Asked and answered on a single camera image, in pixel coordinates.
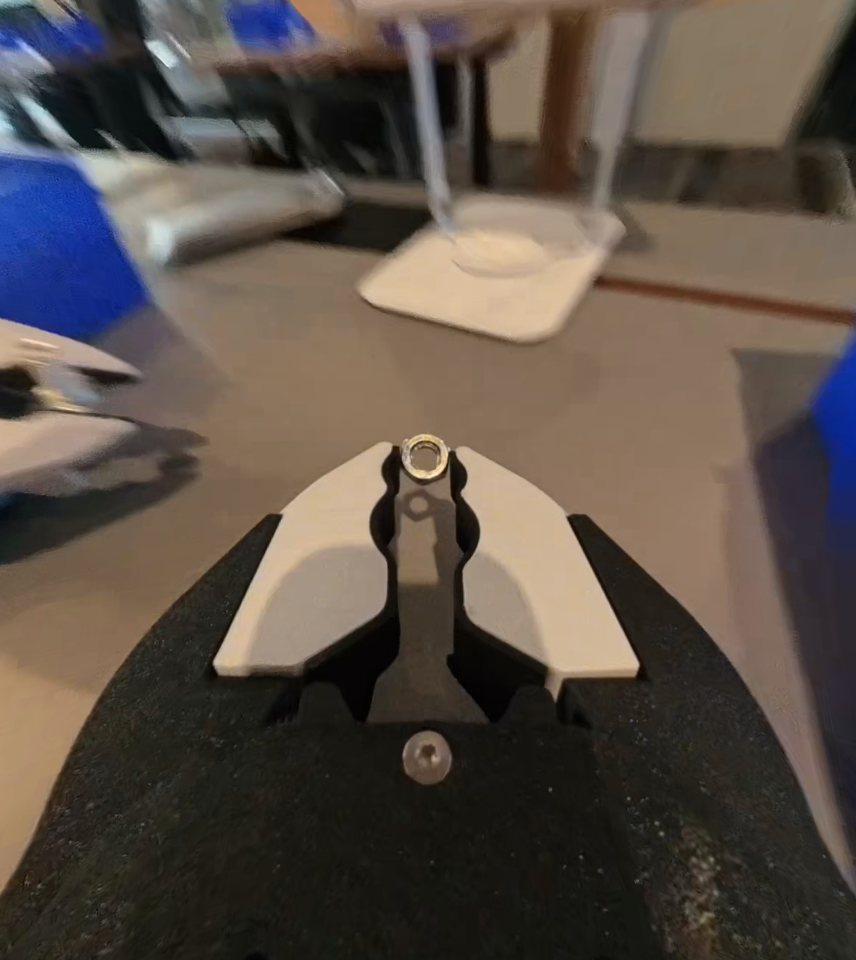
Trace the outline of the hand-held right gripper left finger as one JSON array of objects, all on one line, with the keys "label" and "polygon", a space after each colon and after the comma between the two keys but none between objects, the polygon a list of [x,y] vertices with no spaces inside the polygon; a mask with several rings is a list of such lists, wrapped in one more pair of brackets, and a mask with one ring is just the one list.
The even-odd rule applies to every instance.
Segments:
[{"label": "hand-held right gripper left finger", "polygon": [[379,441],[284,507],[214,656],[219,678],[303,676],[388,610],[398,487],[397,449]]}]

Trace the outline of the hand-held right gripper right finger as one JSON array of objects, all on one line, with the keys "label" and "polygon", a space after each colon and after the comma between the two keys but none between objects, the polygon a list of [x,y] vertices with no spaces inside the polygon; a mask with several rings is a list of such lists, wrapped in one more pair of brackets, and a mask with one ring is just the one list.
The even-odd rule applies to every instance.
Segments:
[{"label": "hand-held right gripper right finger", "polygon": [[565,510],[468,446],[455,456],[466,625],[532,667],[555,699],[568,681],[637,680],[639,658]]}]

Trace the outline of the steel hex bolt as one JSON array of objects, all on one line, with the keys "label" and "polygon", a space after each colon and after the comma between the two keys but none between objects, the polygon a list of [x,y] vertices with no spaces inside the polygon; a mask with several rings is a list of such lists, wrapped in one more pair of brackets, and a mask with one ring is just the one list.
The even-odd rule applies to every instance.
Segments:
[{"label": "steel hex bolt", "polygon": [[31,378],[31,396],[40,410],[105,416],[104,385],[99,379],[103,371],[95,367],[91,373],[84,366],[89,359],[84,343],[29,337],[21,338],[18,345],[21,369]]}]

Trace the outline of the steel hex nut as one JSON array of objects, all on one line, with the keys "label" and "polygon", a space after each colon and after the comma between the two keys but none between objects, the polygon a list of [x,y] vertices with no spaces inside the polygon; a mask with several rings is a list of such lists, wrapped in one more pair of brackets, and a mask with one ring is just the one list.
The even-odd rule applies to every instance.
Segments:
[{"label": "steel hex nut", "polygon": [[410,479],[419,484],[430,484],[446,474],[450,450],[442,438],[421,433],[402,441],[400,458]]}]

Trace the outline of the instruction sheet on wooden stand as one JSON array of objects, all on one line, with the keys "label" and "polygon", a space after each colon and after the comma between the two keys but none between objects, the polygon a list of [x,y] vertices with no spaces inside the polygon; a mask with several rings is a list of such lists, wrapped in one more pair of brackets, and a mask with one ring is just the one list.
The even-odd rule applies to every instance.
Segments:
[{"label": "instruction sheet on wooden stand", "polygon": [[387,313],[518,344],[552,338],[594,285],[626,234],[610,209],[621,139],[632,106],[641,54],[622,68],[620,117],[598,148],[587,202],[541,198],[454,200],[442,145],[430,58],[430,18],[497,15],[522,18],[597,6],[603,21],[622,11],[661,12],[681,2],[351,2],[358,18],[391,21],[399,30],[413,93],[426,198],[432,221],[382,261],[358,287]]}]

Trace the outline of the wooden support post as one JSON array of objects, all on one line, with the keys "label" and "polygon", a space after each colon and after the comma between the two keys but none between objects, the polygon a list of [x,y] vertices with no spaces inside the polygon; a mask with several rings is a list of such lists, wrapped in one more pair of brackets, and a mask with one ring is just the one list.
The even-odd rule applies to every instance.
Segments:
[{"label": "wooden support post", "polygon": [[572,193],[584,149],[585,98],[603,21],[598,6],[558,9],[549,19],[534,182],[544,194]]}]

